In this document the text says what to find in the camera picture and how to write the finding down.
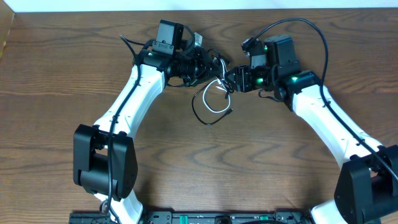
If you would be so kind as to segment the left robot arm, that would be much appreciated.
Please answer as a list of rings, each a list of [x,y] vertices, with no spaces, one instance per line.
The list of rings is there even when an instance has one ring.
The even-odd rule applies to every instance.
[[[101,200],[101,216],[114,223],[138,223],[144,207],[133,186],[137,179],[134,138],[153,101],[172,77],[191,87],[226,71],[228,61],[202,47],[190,28],[161,20],[157,37],[141,45],[131,75],[112,106],[92,126],[81,124],[73,135],[73,181]]]

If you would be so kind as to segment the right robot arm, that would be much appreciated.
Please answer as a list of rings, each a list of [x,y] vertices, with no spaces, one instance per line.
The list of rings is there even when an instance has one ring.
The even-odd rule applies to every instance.
[[[226,81],[235,91],[265,90],[307,122],[333,154],[340,176],[334,197],[313,207],[314,223],[371,223],[397,211],[397,146],[383,146],[335,102],[311,70],[303,71],[288,35],[255,42],[250,64],[235,67]]]

